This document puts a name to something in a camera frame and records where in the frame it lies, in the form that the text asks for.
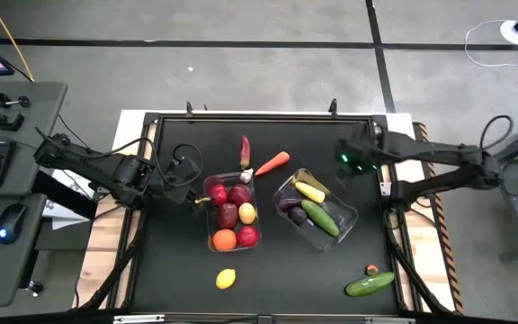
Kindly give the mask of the silver metal bracket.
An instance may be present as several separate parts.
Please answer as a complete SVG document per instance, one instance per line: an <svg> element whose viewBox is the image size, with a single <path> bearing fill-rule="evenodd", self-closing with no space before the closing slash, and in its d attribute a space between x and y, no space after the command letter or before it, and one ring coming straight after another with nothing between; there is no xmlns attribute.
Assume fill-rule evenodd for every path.
<svg viewBox="0 0 518 324"><path fill-rule="evenodd" d="M148 315L121 315L113 318L112 324L150 324L164 323L164 314L148 314Z"/></svg>
<svg viewBox="0 0 518 324"><path fill-rule="evenodd" d="M364 324L416 324L414 319L395 317L366 317Z"/></svg>

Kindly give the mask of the yellow corn cob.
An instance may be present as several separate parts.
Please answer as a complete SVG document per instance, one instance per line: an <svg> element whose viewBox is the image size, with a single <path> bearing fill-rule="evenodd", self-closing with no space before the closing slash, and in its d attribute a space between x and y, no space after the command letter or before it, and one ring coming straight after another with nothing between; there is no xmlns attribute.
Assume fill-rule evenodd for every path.
<svg viewBox="0 0 518 324"><path fill-rule="evenodd" d="M296 182L294 186L301 194L305 195L315 203L322 203L326 198L326 194L323 191L315 188L310 184Z"/></svg>

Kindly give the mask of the dark red apple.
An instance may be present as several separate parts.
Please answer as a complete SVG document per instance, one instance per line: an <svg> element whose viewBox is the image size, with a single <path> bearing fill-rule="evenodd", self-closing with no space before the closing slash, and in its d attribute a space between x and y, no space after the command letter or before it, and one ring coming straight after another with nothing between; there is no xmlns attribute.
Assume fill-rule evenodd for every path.
<svg viewBox="0 0 518 324"><path fill-rule="evenodd" d="M228 190L228 202L235 204L237 207L251 201L251 193L244 184L236 184Z"/></svg>
<svg viewBox="0 0 518 324"><path fill-rule="evenodd" d="M231 202L219 206L217 222L222 229L233 229L238 222L238 207Z"/></svg>

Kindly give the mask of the yellow lemon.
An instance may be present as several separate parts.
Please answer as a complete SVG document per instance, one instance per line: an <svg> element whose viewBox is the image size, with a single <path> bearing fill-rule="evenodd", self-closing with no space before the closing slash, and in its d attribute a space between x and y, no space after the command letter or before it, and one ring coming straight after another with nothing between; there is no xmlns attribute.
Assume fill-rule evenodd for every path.
<svg viewBox="0 0 518 324"><path fill-rule="evenodd" d="M229 288L236 280L237 274L235 269L226 268L221 270L217 277L215 285L220 290L225 290Z"/></svg>

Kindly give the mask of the black flat plate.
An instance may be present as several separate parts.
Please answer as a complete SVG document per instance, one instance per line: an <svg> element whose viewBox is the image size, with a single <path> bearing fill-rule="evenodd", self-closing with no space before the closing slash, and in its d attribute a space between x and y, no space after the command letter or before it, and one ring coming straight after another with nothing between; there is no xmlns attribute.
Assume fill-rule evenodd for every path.
<svg viewBox="0 0 518 324"><path fill-rule="evenodd" d="M49 200L66 207L70 211L92 220L97 210L97 203L67 185L60 183L51 175L39 171L35 177L31 192L45 194Z"/></svg>

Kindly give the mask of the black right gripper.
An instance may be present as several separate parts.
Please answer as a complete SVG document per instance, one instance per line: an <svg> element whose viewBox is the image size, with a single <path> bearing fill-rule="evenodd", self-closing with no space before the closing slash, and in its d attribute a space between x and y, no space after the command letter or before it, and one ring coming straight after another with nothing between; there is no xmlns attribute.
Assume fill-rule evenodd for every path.
<svg viewBox="0 0 518 324"><path fill-rule="evenodd" d="M339 139L335 143L336 158L342 157L337 163L335 179L342 187L347 187L353 176L375 173L380 165L373 159L377 148L375 139L370 136Z"/></svg>

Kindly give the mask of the clear plastic bin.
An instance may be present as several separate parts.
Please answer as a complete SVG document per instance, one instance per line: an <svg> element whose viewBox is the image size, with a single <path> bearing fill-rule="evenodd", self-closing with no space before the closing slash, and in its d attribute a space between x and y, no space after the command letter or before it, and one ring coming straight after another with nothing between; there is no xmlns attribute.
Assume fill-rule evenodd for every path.
<svg viewBox="0 0 518 324"><path fill-rule="evenodd" d="M206 208L206 212L207 212L207 229L208 229L208 246L210 248L211 251L213 252L221 252L221 253L224 253L224 252L234 252L234 251L240 251L240 250L245 250L245 249L250 249L250 248L255 248L256 246L259 245L259 243L261 242L261 239L262 239L262 232L261 232L261 228L260 228L260 221L259 221L259 217L258 217L258 206L257 206L257 202L256 202L256 199L255 199L255 184L254 184L254 181L251 180L248 184L243 184L240 179L239 179L239 176L240 176L241 172L235 172L235 173L230 173L230 174L221 174L221 175L212 175L212 176L209 176L208 178L205 179L204 181L204 185L203 185L203 188L204 188L204 193L208 195L209 197L209 193L210 193L210 188L213 186L213 185L224 185L227 189L227 191L233 187L234 185L238 185L238 184L242 184L242 185L246 185L251 193L251 196L252 196L252 201L250 202L254 207L255 207L255 211L256 211L256 219L255 221L251 224L251 225L245 225L243 224L240 219L238 219L238 222L237 222L237 225L233 228L233 229L229 229L229 230L233 230L235 232L235 234L237 234L237 232L244 226L253 226L255 227L257 230L260 231L260 239L259 241L257 242L257 244L253 247L240 247L239 245L237 245L234 249L232 250L229 250L229 251L217 251L214 247L213 247L213 244L212 244L212 237L213 235L218 231L218 230L223 230L219 225L218 225L218 222L217 222L217 216L218 216L218 205L215 205L212 201L208 204L208 207Z"/></svg>
<svg viewBox="0 0 518 324"><path fill-rule="evenodd" d="M313 220L311 220L309 216L307 221L301 227L298 227L289 218L289 211L280 210L280 208L277 206L277 202L280 198L281 191L289 186L293 186L295 188L294 185L296 182L307 183L309 185L314 186L316 189L323 191L326 194L325 200L322 203L318 204L334 219L336 225L340 230L338 237L334 238L330 236L323 229L321 229ZM310 200L302 193L300 193L300 195L302 196L303 200ZM291 225L291 227L294 228L300 234L300 236L302 236L306 241L308 241L315 249L320 251L327 251L338 245L344 239L344 237L351 231L356 221L359 219L359 213L354 207L341 201L324 184L319 182L306 168L298 169L293 175L291 175L287 180L285 180L283 184L274 192L272 200L275 205L276 212L281 217L283 217L283 219L285 219Z"/></svg>

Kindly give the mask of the orange fruit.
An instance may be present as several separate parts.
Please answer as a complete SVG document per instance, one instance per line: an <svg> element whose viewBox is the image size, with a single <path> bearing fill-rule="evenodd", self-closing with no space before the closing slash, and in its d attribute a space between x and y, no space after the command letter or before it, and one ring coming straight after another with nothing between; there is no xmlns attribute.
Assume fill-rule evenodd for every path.
<svg viewBox="0 0 518 324"><path fill-rule="evenodd" d="M218 230L211 241L217 251L229 251L237 246L237 236L231 229Z"/></svg>

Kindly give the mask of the orange carrot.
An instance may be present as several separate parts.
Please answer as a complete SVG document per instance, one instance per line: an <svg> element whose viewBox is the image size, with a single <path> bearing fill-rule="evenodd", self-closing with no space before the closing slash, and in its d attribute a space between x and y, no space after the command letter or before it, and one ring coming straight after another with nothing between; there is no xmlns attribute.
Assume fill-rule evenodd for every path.
<svg viewBox="0 0 518 324"><path fill-rule="evenodd" d="M257 176L266 174L266 173L274 170L276 167L280 167L289 161L290 161L290 154L285 151L282 151L282 152L278 153L275 157L273 157L271 160L267 161L262 166L260 166L256 170L255 174Z"/></svg>

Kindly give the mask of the bright red apple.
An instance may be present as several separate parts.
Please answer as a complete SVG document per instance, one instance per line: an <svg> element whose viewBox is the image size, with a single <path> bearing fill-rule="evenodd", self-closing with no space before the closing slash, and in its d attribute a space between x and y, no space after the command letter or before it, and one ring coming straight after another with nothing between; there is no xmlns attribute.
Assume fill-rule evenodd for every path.
<svg viewBox="0 0 518 324"><path fill-rule="evenodd" d="M223 184L215 184L210 188L209 197L215 205L220 206L228 201L228 191Z"/></svg>
<svg viewBox="0 0 518 324"><path fill-rule="evenodd" d="M244 226L237 232L236 237L240 247L253 247L260 239L260 231L253 226Z"/></svg>

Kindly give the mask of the green cucumber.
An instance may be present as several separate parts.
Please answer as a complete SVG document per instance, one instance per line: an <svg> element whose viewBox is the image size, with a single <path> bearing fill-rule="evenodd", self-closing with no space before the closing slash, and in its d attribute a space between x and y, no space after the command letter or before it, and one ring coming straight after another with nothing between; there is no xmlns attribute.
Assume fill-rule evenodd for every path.
<svg viewBox="0 0 518 324"><path fill-rule="evenodd" d="M367 276L359 281L349 283L344 291L350 297L362 297L378 292L389 286L395 279L392 272Z"/></svg>
<svg viewBox="0 0 518 324"><path fill-rule="evenodd" d="M300 205L309 218L326 233L334 238L339 236L340 230L334 219L319 204L310 200L303 200Z"/></svg>

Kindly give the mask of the white paper sheet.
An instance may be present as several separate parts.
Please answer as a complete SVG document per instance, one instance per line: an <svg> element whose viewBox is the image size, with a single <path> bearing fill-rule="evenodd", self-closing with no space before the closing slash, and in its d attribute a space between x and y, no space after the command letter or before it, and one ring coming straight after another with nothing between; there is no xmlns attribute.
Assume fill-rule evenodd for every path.
<svg viewBox="0 0 518 324"><path fill-rule="evenodd" d="M76 175L70 171L54 171L52 177L58 180L61 184L66 185L69 189L82 194L89 200L94 197L94 190L89 187L90 181L80 175ZM53 230L59 230L66 226L88 221L86 217L69 210L57 202L52 202L51 200L46 201L42 217L51 219Z"/></svg>

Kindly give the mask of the red chili pepper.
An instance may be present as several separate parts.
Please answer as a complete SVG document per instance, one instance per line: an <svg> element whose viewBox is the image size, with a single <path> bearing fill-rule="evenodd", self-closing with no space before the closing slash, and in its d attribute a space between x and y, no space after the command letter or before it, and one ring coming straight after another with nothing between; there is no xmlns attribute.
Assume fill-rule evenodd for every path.
<svg viewBox="0 0 518 324"><path fill-rule="evenodd" d="M242 170L245 170L250 165L251 160L251 145L246 136L241 137L241 147L239 151L240 162L239 165Z"/></svg>

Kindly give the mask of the black metal table frame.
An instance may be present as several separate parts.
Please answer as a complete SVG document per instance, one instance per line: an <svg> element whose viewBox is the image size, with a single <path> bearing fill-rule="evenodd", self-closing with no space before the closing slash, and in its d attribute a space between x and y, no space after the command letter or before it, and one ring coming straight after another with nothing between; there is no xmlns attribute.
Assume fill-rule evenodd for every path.
<svg viewBox="0 0 518 324"><path fill-rule="evenodd" d="M162 121L155 121L156 117L172 118L172 114L179 113L180 117L185 113L180 111L156 111L156 110L123 110L121 111L117 130L113 140L112 147L114 149L123 144L139 137L147 127L147 136L152 140L155 138L156 126L163 125ZM281 117L281 121L291 121L292 118L299 118L298 121L304 122L339 122L333 120L329 112L236 112L236 111L218 111L218 112L204 112L195 111L194 119L210 120L211 115L215 113L219 119L226 120L227 117L235 117L244 121L251 122L251 117L258 116L259 120L275 121L276 117ZM354 119L355 117L376 117L375 119L386 121L387 128L390 131L405 133L410 137L417 139L411 115L409 113L358 113L346 112L339 114L339 117L348 117ZM420 166L420 162L404 162L395 166L395 174L401 176L404 180L423 180L424 171ZM85 251L85 258L82 265L82 270L79 275L77 284L78 295L80 298L80 306L84 302L91 299L92 294L99 289L100 285L107 278L110 271L113 269L120 249L127 248L137 231L139 214L133 212L131 216L125 216L123 209L117 211L108 210L115 208L115 203L112 198L105 198L101 200L98 205L98 212L106 212L98 223L95 223L91 229L91 236L88 241L87 249ZM424 280L430 291L437 297L438 301L448 309L452 310L453 304L451 300L451 291L445 271L445 266L442 258L442 250L439 241L437 229L435 228L434 216L430 208L423 205L413 204L413 208L418 212L406 212L404 221L406 221L406 237L410 243L411 256L415 265L415 270ZM123 304L123 297L125 293L131 293L131 261L125 266L121 279L116 280L114 284L113 297L109 297L110 301L114 302L116 307ZM419 298L418 305L412 306L412 286L403 270L400 263L396 263L396 270L399 271L399 278L402 278L402 293L404 304L409 308L418 310L419 306L426 310L426 301Z"/></svg>

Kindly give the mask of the black computer mouse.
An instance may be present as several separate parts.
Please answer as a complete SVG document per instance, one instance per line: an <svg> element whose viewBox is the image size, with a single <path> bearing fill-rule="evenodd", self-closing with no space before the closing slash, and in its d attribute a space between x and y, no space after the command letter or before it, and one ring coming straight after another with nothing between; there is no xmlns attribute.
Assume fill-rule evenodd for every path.
<svg viewBox="0 0 518 324"><path fill-rule="evenodd" d="M22 233L22 224L27 212L23 203L7 206L0 216L0 243L4 245L14 243Z"/></svg>

